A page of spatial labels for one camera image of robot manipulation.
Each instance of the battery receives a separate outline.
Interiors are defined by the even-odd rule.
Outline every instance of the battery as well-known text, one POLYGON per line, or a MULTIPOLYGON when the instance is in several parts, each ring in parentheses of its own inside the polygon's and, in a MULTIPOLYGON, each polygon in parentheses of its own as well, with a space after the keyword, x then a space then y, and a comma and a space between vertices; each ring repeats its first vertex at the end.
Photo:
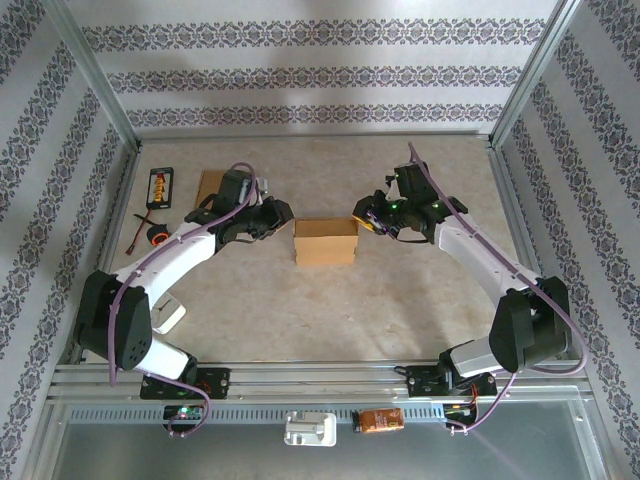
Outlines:
POLYGON ((393 432, 404 428, 401 408, 378 408, 353 412, 353 430, 362 433, 393 432))
POLYGON ((147 188, 147 209, 171 208, 173 196, 173 168, 152 168, 147 188))

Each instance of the black bracket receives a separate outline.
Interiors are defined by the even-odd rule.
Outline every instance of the black bracket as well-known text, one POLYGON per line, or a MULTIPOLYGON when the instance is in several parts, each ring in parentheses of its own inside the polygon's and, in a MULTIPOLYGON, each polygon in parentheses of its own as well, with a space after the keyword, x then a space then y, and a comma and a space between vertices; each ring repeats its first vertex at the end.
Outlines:
POLYGON ((490 373, 453 383, 451 374, 443 376, 442 369, 437 365, 409 365, 396 367, 394 371, 406 378, 409 398, 462 395, 471 389, 471 385, 476 386, 480 397, 498 394, 496 380, 490 373))
MULTIPOLYGON (((224 400, 229 391, 228 368, 198 368, 194 387, 204 390, 211 400, 224 400)), ((191 390, 178 388, 174 385, 144 377, 140 387, 142 400, 201 400, 202 397, 191 390)))

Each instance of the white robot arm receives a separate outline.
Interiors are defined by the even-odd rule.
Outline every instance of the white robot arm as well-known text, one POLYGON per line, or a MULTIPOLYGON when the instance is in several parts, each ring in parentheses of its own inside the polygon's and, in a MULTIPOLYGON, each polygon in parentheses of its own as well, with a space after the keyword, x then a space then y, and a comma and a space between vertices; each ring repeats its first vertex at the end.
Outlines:
POLYGON ((452 374, 453 383, 463 382, 499 369, 515 373, 564 352, 571 339, 569 327, 529 285, 539 287, 567 312, 562 281, 540 278, 517 262, 501 262, 499 257, 508 258, 504 251, 478 228, 461 202, 454 197, 442 201, 422 168, 426 170, 426 164, 414 162, 396 167, 387 177, 388 193, 377 190, 361 199, 353 216, 367 229, 395 240, 403 241, 398 235, 405 228, 421 233, 424 240, 409 243, 431 243, 447 252, 496 306, 490 334, 443 352, 442 370, 452 374))
POLYGON ((153 334, 150 310, 163 293, 196 265, 230 242, 246 242, 237 239, 239 234, 248 234, 253 241, 262 240, 293 218, 289 205, 273 197, 264 200, 259 197, 254 205, 240 208, 250 196, 251 185, 249 173, 229 170, 219 192, 187 215, 164 243, 111 275, 92 273, 85 282, 74 339, 82 347, 108 358, 109 316, 115 309, 113 342, 117 368, 190 383, 195 376, 196 359, 153 334), (207 208, 211 201, 213 207, 207 208), (216 222, 224 217, 229 218, 216 222), (159 254, 161 260, 155 261, 159 254))

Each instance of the patterned wallpaper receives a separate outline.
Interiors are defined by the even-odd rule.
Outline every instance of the patterned wallpaper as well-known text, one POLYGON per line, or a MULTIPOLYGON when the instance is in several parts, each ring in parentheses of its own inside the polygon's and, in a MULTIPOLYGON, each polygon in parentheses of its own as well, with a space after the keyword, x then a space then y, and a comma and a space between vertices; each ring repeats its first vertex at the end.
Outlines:
POLYGON ((638 5, 585 2, 503 145, 536 256, 560 275, 624 478, 640 478, 638 5))
POLYGON ((145 138, 489 133, 555 0, 69 5, 145 138))
POLYGON ((0 479, 20 478, 128 155, 33 0, 0 1, 0 479))

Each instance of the small cardboard box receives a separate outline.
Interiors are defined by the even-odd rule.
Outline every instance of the small cardboard box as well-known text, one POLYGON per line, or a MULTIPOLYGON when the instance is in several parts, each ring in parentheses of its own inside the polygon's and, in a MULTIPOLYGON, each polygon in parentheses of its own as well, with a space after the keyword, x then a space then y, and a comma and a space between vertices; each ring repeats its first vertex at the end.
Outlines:
POLYGON ((298 265, 349 265, 355 260, 358 223, 352 218, 300 218, 293 227, 298 265))
POLYGON ((222 177, 227 173, 226 170, 203 170, 200 177, 200 186, 198 187, 198 195, 196 196, 196 204, 194 208, 198 208, 208 195, 218 193, 222 177))

